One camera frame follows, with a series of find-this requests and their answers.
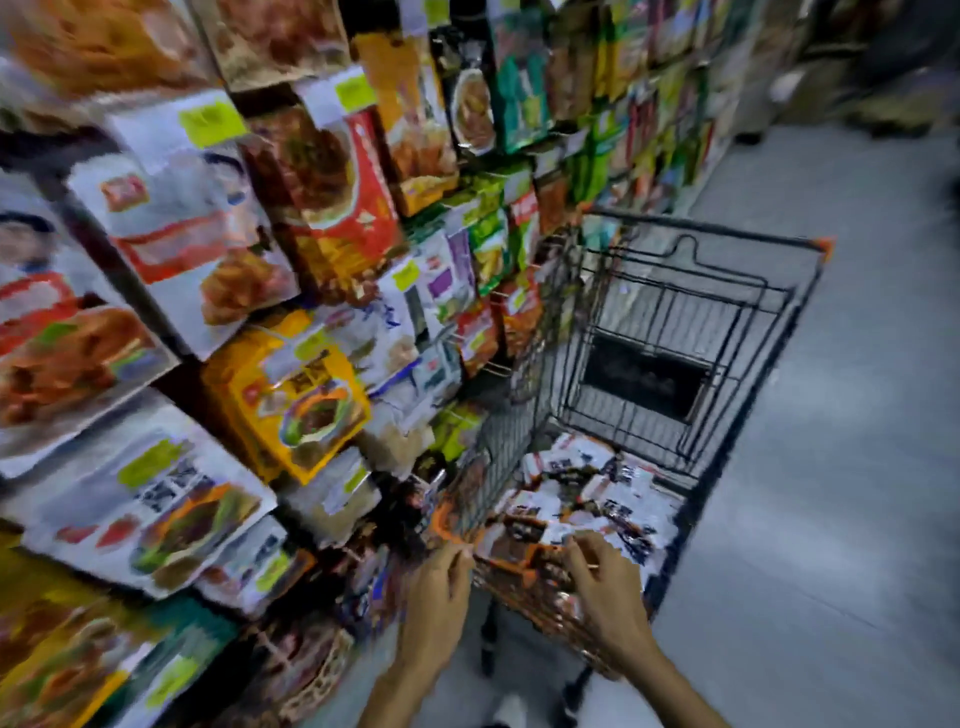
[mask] shopping cart basket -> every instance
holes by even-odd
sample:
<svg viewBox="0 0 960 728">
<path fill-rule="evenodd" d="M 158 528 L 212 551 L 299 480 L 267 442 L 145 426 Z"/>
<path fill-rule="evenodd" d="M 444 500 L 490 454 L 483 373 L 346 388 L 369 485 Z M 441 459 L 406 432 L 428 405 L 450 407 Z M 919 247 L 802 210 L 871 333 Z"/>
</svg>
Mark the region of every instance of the shopping cart basket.
<svg viewBox="0 0 960 728">
<path fill-rule="evenodd" d="M 515 363 L 458 478 L 431 522 L 472 541 L 525 452 L 578 431 L 656 467 L 656 483 L 684 499 L 679 535 L 645 590 L 660 606 L 670 575 L 765 379 L 793 334 L 832 251 L 828 240 L 784 237 L 660 215 L 593 207 L 618 227 L 603 251 L 576 240 L 545 286 L 540 331 Z M 534 396 L 517 396 L 534 392 Z M 483 669 L 493 669 L 497 602 L 587 660 L 564 691 L 566 722 L 592 669 L 612 674 L 567 595 L 478 563 L 493 600 Z"/>
</svg>

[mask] person's right hand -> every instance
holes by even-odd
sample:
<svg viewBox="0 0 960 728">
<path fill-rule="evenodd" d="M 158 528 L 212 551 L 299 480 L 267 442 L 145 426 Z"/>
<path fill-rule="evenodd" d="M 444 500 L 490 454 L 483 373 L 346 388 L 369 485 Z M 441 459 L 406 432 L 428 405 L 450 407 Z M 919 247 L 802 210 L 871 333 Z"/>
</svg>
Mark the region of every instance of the person's right hand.
<svg viewBox="0 0 960 728">
<path fill-rule="evenodd" d="M 600 643 L 619 661 L 659 654 L 639 567 L 596 531 L 578 531 L 565 546 L 566 567 Z"/>
</svg>

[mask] person in background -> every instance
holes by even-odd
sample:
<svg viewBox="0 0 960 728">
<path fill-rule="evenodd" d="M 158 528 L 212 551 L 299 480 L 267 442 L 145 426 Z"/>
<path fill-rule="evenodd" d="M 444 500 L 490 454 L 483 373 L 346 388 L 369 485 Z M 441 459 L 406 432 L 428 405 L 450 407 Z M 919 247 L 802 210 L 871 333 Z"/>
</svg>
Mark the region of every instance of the person in background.
<svg viewBox="0 0 960 728">
<path fill-rule="evenodd" d="M 588 626 L 616 667 L 643 695 L 664 728 L 728 728 L 660 652 L 650 631 L 639 568 L 599 533 L 567 541 L 566 566 Z M 396 659 L 373 688 L 358 728 L 407 728 L 460 641 L 473 558 L 466 546 L 436 551 L 414 575 Z M 525 728 L 522 701 L 508 696 L 488 726 Z"/>
</svg>

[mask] shopping cart wheel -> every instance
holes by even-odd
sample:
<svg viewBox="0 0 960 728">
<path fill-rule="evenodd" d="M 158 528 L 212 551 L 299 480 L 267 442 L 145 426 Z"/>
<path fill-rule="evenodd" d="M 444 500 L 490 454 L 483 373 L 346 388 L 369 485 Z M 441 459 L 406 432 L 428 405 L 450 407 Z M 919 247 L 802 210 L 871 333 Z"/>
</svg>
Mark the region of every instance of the shopping cart wheel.
<svg viewBox="0 0 960 728">
<path fill-rule="evenodd" d="M 493 668 L 496 664 L 496 599 L 490 598 L 487 607 L 487 618 L 480 628 L 480 671 L 484 677 L 493 677 Z"/>
<path fill-rule="evenodd" d="M 580 706 L 584 704 L 587 683 L 593 674 L 593 668 L 586 666 L 572 683 L 567 683 L 560 693 L 560 706 L 554 717 L 554 728 L 577 728 Z"/>
</svg>

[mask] floor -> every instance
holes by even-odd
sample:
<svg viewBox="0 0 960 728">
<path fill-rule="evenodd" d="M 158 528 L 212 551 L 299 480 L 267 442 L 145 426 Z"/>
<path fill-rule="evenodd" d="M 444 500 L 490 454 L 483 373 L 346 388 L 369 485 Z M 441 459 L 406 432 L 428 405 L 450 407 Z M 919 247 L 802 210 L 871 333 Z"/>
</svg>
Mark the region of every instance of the floor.
<svg viewBox="0 0 960 728">
<path fill-rule="evenodd" d="M 960 714 L 960 220 L 955 137 L 774 129 L 694 216 L 830 234 L 833 261 L 762 391 L 655 621 L 737 728 L 956 725 Z M 479 724 L 519 690 L 549 724 L 576 659 L 519 619 L 479 674 L 464 642 L 417 725 Z M 594 677 L 582 728 L 658 725 Z"/>
</svg>

